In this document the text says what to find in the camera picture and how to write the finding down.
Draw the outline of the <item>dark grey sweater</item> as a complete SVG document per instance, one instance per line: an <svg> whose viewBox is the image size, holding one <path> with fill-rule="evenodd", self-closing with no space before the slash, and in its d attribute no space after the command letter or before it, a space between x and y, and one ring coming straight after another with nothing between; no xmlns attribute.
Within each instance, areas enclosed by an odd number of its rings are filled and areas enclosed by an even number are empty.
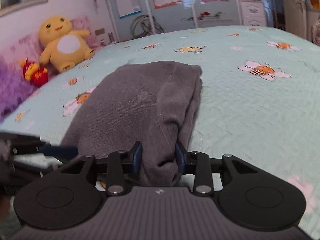
<svg viewBox="0 0 320 240"><path fill-rule="evenodd" d="M105 158L140 141L140 183L175 185L181 176L175 145L189 144L200 106L201 74L200 66L175 61L118 67L77 110L62 146Z"/></svg>

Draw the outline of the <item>red plush toy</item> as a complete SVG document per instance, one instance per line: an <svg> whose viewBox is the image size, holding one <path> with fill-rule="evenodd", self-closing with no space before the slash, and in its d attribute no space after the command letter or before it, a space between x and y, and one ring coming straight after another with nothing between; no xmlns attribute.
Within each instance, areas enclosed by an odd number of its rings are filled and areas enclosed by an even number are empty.
<svg viewBox="0 0 320 240"><path fill-rule="evenodd" d="M41 87L48 82L48 69L27 58L19 61L23 78L35 87Z"/></svg>

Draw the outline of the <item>mint green bee bedspread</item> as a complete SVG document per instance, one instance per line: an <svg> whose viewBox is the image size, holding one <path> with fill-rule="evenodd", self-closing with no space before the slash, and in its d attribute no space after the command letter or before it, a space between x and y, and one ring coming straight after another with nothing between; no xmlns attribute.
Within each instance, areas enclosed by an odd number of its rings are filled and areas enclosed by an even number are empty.
<svg viewBox="0 0 320 240"><path fill-rule="evenodd" d="M298 187L300 227L319 238L319 47L279 29L212 27L113 44L22 103L1 130L61 141L78 105L117 67L177 61L202 68L190 150L233 154Z"/></svg>

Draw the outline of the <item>yellow plush toy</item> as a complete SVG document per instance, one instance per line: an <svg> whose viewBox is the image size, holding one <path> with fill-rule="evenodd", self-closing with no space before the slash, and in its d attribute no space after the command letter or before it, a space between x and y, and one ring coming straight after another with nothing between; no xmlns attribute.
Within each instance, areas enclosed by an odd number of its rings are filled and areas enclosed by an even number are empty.
<svg viewBox="0 0 320 240"><path fill-rule="evenodd" d="M90 34L89 30L74 30L71 21L63 16L45 20L39 28L39 40L44 47L39 64L51 64L62 73L92 58L94 49L85 41Z"/></svg>

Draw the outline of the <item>sliding wardrobe doors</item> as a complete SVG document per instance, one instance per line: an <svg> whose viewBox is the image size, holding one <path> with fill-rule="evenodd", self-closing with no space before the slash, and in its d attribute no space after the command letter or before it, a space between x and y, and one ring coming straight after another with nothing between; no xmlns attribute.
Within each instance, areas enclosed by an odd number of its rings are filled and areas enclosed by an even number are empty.
<svg viewBox="0 0 320 240"><path fill-rule="evenodd" d="M116 41L241 25L240 0L106 0Z"/></svg>

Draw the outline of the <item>white drawer cabinet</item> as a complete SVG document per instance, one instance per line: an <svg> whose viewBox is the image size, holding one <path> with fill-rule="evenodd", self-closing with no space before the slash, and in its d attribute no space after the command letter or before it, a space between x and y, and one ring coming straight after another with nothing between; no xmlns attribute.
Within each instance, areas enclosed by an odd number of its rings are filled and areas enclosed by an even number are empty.
<svg viewBox="0 0 320 240"><path fill-rule="evenodd" d="M266 27L267 19L262 1L240 1L242 20L245 26Z"/></svg>

